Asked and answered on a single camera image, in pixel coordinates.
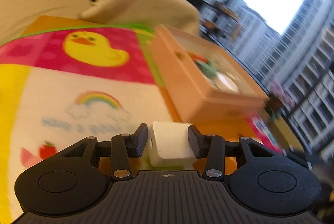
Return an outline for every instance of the rainbow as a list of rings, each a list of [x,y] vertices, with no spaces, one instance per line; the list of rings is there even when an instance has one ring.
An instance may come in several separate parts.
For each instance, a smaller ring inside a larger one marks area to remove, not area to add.
[[[76,104],[83,104],[87,107],[90,107],[94,102],[105,102],[112,108],[122,108],[120,102],[113,96],[100,91],[88,91],[76,98]]]

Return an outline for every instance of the orange box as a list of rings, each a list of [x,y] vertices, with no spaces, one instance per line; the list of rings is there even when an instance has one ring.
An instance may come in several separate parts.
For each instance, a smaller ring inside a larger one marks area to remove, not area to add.
[[[233,78],[239,92],[215,88],[188,52],[217,61]],[[265,106],[265,92],[221,47],[173,27],[159,25],[152,54],[166,90],[184,122],[195,123],[249,117]]]

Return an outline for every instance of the yellow duck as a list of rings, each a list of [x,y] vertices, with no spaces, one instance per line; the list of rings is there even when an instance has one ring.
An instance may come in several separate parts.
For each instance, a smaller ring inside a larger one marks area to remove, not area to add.
[[[78,61],[100,67],[120,67],[130,57],[126,51],[113,49],[104,36],[86,31],[68,34],[63,49]]]

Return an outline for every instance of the white square object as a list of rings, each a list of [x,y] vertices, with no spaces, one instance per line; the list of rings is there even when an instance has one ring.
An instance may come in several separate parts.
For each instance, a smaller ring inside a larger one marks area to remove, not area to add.
[[[154,121],[148,133],[148,149],[154,167],[192,165],[196,158],[188,142],[189,123]]]

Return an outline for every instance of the duck's orange beak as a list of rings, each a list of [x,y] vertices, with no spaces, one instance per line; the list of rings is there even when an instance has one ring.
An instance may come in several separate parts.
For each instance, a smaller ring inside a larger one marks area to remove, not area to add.
[[[72,39],[73,42],[83,44],[83,45],[95,45],[95,43],[85,39],[85,38],[76,38]]]

